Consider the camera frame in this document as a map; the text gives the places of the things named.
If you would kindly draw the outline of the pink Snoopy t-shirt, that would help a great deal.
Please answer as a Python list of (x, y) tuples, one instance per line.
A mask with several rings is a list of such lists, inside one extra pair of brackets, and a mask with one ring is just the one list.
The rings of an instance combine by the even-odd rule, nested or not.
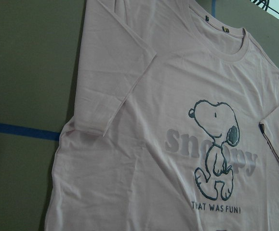
[(47, 231), (279, 231), (279, 69), (193, 0), (89, 0)]

